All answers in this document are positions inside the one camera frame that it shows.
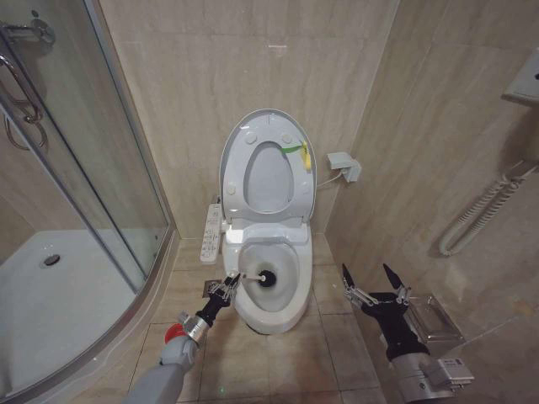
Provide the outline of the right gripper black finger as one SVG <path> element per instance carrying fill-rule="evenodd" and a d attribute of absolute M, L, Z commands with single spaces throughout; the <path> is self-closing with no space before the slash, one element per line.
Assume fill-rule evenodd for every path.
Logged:
<path fill-rule="evenodd" d="M 408 304 L 409 297 L 411 295 L 411 288 L 406 286 L 400 277 L 387 264 L 384 263 L 382 267 L 384 268 L 391 286 L 397 293 L 396 302 L 398 304 Z"/>
<path fill-rule="evenodd" d="M 341 265 L 341 268 L 343 274 L 344 296 L 359 309 L 363 306 L 375 306 L 377 304 L 377 299 L 366 293 L 364 290 L 355 287 L 354 280 L 344 263 Z"/>

